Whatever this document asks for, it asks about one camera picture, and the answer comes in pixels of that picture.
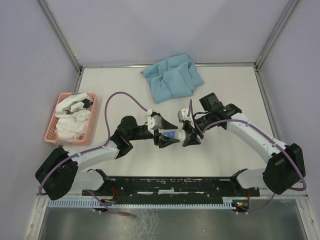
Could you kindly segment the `blue weekly pill organizer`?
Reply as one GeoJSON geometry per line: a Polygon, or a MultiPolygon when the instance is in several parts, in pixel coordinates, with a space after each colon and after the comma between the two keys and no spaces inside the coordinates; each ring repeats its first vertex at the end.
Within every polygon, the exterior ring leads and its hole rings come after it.
{"type": "Polygon", "coordinates": [[[171,138],[171,139],[175,139],[175,135],[176,135],[176,131],[175,130],[170,130],[170,131],[164,131],[162,132],[162,134],[167,137],[167,138],[171,138]]]}

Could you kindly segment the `white cap dark pill bottle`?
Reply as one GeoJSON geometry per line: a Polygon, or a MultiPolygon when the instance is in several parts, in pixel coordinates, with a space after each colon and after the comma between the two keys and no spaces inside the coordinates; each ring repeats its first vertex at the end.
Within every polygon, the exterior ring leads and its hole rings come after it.
{"type": "Polygon", "coordinates": [[[186,140],[186,132],[185,130],[176,130],[174,132],[174,138],[179,140],[180,142],[184,142],[186,140]]]}

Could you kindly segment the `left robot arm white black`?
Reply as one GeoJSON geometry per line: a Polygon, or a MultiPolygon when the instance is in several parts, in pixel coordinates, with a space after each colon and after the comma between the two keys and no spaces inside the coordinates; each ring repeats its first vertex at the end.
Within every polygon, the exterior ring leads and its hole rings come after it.
{"type": "Polygon", "coordinates": [[[102,170],[84,171],[104,161],[124,157],[132,149],[131,141],[153,140],[159,148],[178,143],[179,140],[164,135],[165,130],[178,127],[165,120],[161,114],[153,112],[144,125],[138,125],[136,119],[123,117],[114,134],[99,145],[75,153],[63,147],[55,148],[35,173],[40,184],[40,195],[48,195],[51,200],[58,200],[67,193],[78,190],[96,191],[106,195],[111,183],[102,170]]]}

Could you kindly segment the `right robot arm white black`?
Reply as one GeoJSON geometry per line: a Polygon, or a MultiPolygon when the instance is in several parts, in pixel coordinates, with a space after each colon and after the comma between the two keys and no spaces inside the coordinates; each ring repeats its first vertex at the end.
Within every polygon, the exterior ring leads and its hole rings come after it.
{"type": "Polygon", "coordinates": [[[254,124],[236,105],[223,105],[214,93],[199,100],[204,113],[195,118],[193,104],[177,114],[183,124],[183,146],[199,145],[204,134],[213,127],[222,127],[251,147],[266,163],[265,168],[243,169],[229,183],[231,193],[242,195],[250,188],[268,188],[281,195],[287,190],[305,191],[306,170],[302,148],[288,145],[254,124]]]}

